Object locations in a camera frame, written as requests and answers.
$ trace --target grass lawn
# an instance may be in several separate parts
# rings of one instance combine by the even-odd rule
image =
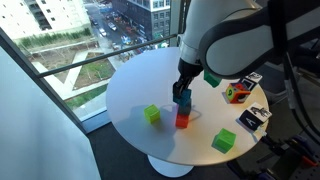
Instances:
[[[86,59],[98,55],[102,55],[102,53],[88,53]],[[85,86],[89,86],[93,83],[109,79],[114,72],[115,69],[108,59],[102,59],[93,63],[83,65],[74,85],[74,89],[79,89]]]
[[[65,101],[65,103],[68,105],[68,107],[72,110],[82,106],[86,102],[90,101],[91,99],[99,96],[100,94],[104,93],[107,90],[107,85],[100,86],[96,89],[93,89],[91,91],[85,92],[83,94],[80,94],[76,97],[73,97],[72,99],[68,99]]]

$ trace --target metal rod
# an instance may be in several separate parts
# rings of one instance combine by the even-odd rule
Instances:
[[[118,55],[118,54],[121,54],[121,53],[124,53],[124,52],[127,52],[127,51],[131,51],[131,50],[138,49],[138,48],[141,48],[141,47],[144,47],[144,46],[148,46],[150,44],[159,43],[161,41],[164,41],[164,40],[167,40],[167,39],[171,39],[171,38],[174,38],[174,37],[177,37],[177,34],[172,34],[172,35],[169,35],[169,36],[166,36],[166,37],[163,37],[163,38],[159,38],[159,39],[155,39],[155,40],[148,41],[148,42],[145,42],[145,43],[141,43],[139,45],[131,46],[131,47],[126,48],[126,49],[121,49],[121,50],[118,50],[118,51],[114,51],[112,53],[104,54],[104,55],[101,55],[101,56],[96,56],[96,57],[93,57],[93,58],[90,58],[90,59],[83,60],[81,62],[77,62],[77,63],[70,64],[70,65],[67,65],[67,66],[63,66],[63,67],[60,67],[60,68],[57,68],[57,69],[53,69],[53,70],[49,70],[49,71],[46,71],[46,72],[43,72],[43,73],[39,73],[39,74],[37,74],[37,77],[38,78],[43,78],[43,77],[46,77],[46,76],[50,76],[50,75],[53,75],[53,74],[56,74],[56,73],[59,73],[59,72],[62,72],[62,71],[66,71],[66,70],[69,70],[69,69],[72,69],[72,68],[75,68],[75,67],[78,67],[78,66],[82,66],[82,65],[85,65],[85,64],[89,64],[89,63],[92,63],[92,62],[95,62],[95,61],[98,61],[98,60],[101,60],[101,59],[104,59],[104,58],[108,58],[108,57],[115,56],[115,55]]]

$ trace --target dark floor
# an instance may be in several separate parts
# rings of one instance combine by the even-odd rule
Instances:
[[[310,116],[316,124],[320,124],[319,87],[308,81],[299,81],[300,92]],[[270,107],[273,113],[267,132],[274,139],[286,139],[301,132],[288,108],[287,100]],[[109,123],[88,134],[102,180],[161,180],[170,179],[157,173],[150,165],[145,154],[127,143]],[[270,167],[277,160],[271,158],[265,163],[257,164],[256,160],[268,154],[267,146],[259,142],[248,153],[238,158],[245,170],[258,170],[259,167]],[[229,180],[238,179],[226,166],[219,164],[205,167],[194,167],[181,180]]]

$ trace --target white wall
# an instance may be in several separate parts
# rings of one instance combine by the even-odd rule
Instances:
[[[100,179],[87,137],[1,47],[0,179]]]

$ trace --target building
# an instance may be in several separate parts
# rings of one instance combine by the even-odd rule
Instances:
[[[112,5],[148,40],[169,35],[170,0],[113,0]]]
[[[52,32],[74,32],[90,26],[83,1],[2,0],[0,26],[11,39]]]

